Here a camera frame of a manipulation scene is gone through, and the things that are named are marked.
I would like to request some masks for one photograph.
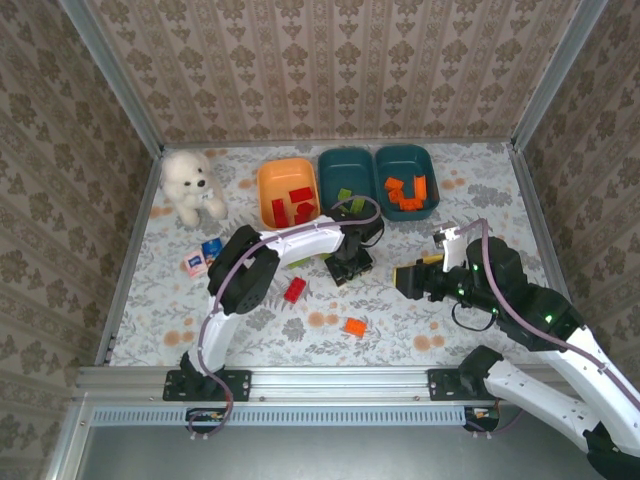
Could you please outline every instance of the green block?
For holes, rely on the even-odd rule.
[[[364,198],[356,198],[351,202],[351,213],[360,213],[364,208]]]
[[[288,265],[289,268],[296,268],[299,267],[300,265],[304,265],[305,263],[307,263],[309,261],[311,257],[307,257],[307,258],[303,258],[302,260],[298,260],[297,262],[293,262],[290,263]]]
[[[338,192],[338,200],[345,200],[351,196],[351,190],[347,190],[346,188],[341,188]]]

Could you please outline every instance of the table surface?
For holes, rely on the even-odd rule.
[[[375,153],[382,145],[363,148]],[[394,266],[437,253],[434,225],[449,220],[466,225],[488,219],[492,235],[519,250],[529,280],[546,285],[527,212],[506,144],[423,144],[432,157],[440,187],[440,205],[426,220],[389,222],[370,253],[373,270],[338,288],[319,258],[281,268],[261,306],[240,323],[227,365],[250,366],[407,366],[457,365],[477,345],[503,352],[512,362],[539,363],[497,327],[474,333],[451,320],[453,302],[405,299],[391,283]],[[153,208],[111,355],[112,366],[172,366],[191,346],[206,315],[207,277],[190,279],[184,256],[214,237],[227,241],[245,224],[263,229],[259,218],[256,170],[278,158],[304,157],[316,166],[331,147],[286,146],[204,149],[225,191],[229,216],[214,221],[201,212],[201,223],[182,225],[162,191]],[[301,299],[283,299],[291,280],[308,282]],[[482,326],[489,317],[458,309],[460,322]],[[364,320],[360,339],[343,332],[348,317]]]

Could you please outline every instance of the floor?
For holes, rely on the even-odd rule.
[[[370,252],[372,272],[337,288],[319,258],[295,269],[281,268],[265,302],[241,322],[227,366],[457,365],[479,343],[516,363],[535,363],[497,328],[472,333],[455,327],[449,301],[410,301],[391,283],[392,269],[434,253],[434,225],[459,225],[485,217],[492,234],[519,250],[530,281],[546,279],[506,144],[424,144],[432,157],[440,205],[427,220],[386,221],[381,242]],[[227,241],[241,225],[263,229],[259,218],[257,169],[268,160],[318,156],[330,147],[205,149],[225,189],[228,219],[185,228],[158,190],[126,302],[112,366],[172,366],[197,337],[206,314],[206,277],[192,280],[181,268],[184,256],[210,238]],[[380,145],[366,145],[372,153]],[[293,277],[308,282],[296,305],[283,300]],[[482,312],[461,311],[461,322],[481,326]],[[348,317],[367,323],[358,339],[342,331]]]
[[[79,480],[601,480],[528,415],[491,440],[462,427],[229,427],[207,441],[177,427],[93,430]]]

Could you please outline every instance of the white teddy bear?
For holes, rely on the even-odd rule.
[[[205,208],[216,220],[227,216],[222,187],[213,176],[209,159],[200,152],[179,150],[162,162],[160,185],[188,227],[200,221],[198,209]]]

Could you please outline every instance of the orange bin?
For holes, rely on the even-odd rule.
[[[293,227],[293,217],[299,203],[291,203],[289,192],[305,187],[309,187],[313,193],[313,198],[307,200],[316,207],[309,218],[309,220],[313,220],[320,215],[320,203],[316,175],[311,162],[304,158],[283,158],[272,160],[260,167],[258,170],[258,200],[260,202],[260,216],[265,227],[270,230],[276,229],[271,202],[279,198],[284,201],[287,221],[289,226]]]

